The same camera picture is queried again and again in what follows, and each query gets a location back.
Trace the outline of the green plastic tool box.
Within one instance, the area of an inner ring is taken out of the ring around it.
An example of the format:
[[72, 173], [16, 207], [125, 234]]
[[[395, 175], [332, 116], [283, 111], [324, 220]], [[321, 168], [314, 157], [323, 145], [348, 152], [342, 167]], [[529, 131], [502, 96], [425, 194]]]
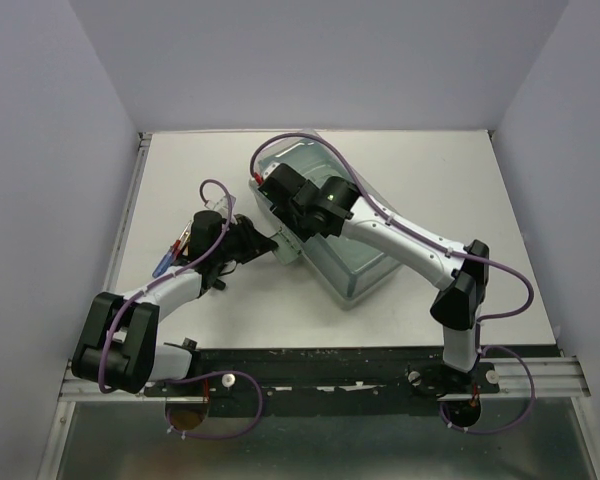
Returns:
[[[279, 164], [286, 164], [318, 187], [307, 217], [319, 228], [317, 235], [295, 235], [269, 210], [262, 182]], [[359, 189], [337, 155], [313, 130], [283, 133], [259, 146], [250, 161], [250, 188], [259, 209], [277, 230], [274, 239], [282, 263], [303, 257], [323, 287], [348, 308], [389, 281], [401, 264], [369, 245], [341, 234], [347, 212], [359, 198]]]

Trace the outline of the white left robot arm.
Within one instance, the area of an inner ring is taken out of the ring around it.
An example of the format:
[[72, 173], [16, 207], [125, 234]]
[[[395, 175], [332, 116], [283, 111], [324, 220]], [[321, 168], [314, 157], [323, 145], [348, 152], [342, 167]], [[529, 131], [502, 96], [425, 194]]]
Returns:
[[149, 284], [95, 296], [71, 359], [75, 377], [128, 393], [158, 381], [181, 395], [200, 387], [196, 343], [160, 345], [159, 323], [209, 290], [225, 289], [221, 276], [228, 266], [273, 252], [277, 243], [248, 217], [238, 214], [228, 221], [212, 210], [193, 216], [186, 240], [172, 264]]

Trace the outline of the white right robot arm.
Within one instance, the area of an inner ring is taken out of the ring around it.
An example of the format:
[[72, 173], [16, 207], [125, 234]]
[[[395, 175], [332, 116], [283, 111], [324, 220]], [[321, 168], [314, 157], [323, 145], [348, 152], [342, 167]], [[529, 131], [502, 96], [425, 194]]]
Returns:
[[329, 236], [373, 247], [425, 278], [438, 293], [430, 314], [443, 326], [440, 379], [460, 392], [476, 380], [477, 317], [486, 295], [489, 248], [475, 240], [465, 246], [417, 227], [410, 235], [388, 208], [372, 203], [353, 182], [331, 176], [318, 187], [286, 164], [261, 175], [258, 190], [271, 212], [300, 240]]

